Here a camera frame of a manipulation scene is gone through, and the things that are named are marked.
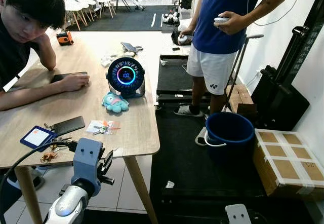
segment table top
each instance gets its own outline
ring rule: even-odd
[[[57,57],[57,66],[53,72],[47,71],[39,60],[20,78],[16,87],[38,87],[49,83],[54,74],[87,71],[90,84],[75,92],[54,95],[29,105],[0,112],[0,168],[12,166],[31,148],[20,143],[20,139],[35,125],[52,125],[77,116],[83,116],[86,127],[68,133],[74,140],[81,137],[103,142],[106,151],[119,149],[120,157],[154,154],[159,150],[159,137],[155,119],[155,109],[150,82],[157,80],[160,53],[165,53],[163,45],[165,34],[160,32],[72,32],[73,46],[60,47],[53,43]],[[157,37],[161,41],[152,42]],[[145,69],[145,96],[128,99],[127,112],[119,115],[109,114],[102,107],[102,98],[109,91],[105,73],[108,68],[100,64],[106,53],[121,53],[120,42],[129,42],[133,46],[143,46],[144,50],[135,57]],[[120,129],[115,135],[86,132],[91,120],[112,120],[120,122]],[[42,165],[43,153],[35,153],[21,166]],[[73,160],[74,153],[68,150],[58,152],[58,157],[51,164],[67,163]]]

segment game controller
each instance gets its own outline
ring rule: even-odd
[[[228,20],[229,20],[229,19],[226,18],[226,17],[216,17],[216,18],[214,19],[215,23],[224,23],[224,22],[226,22],[226,21],[228,21]]]
[[[187,35],[184,35],[182,38],[178,36],[178,44],[184,43],[188,39]]]

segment white shorts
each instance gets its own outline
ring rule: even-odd
[[[223,95],[235,59],[235,53],[212,54],[198,51],[191,44],[187,73],[204,77],[207,90],[214,95]]]

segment bucket handle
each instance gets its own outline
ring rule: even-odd
[[[207,137],[208,137],[208,131],[205,132],[205,143],[211,147],[223,147],[223,146],[226,146],[226,143],[223,143],[223,144],[209,144],[208,143],[208,140],[207,140]]]

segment black sock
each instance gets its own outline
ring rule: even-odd
[[[200,106],[190,105],[189,110],[191,111],[192,114],[197,115],[200,112]]]

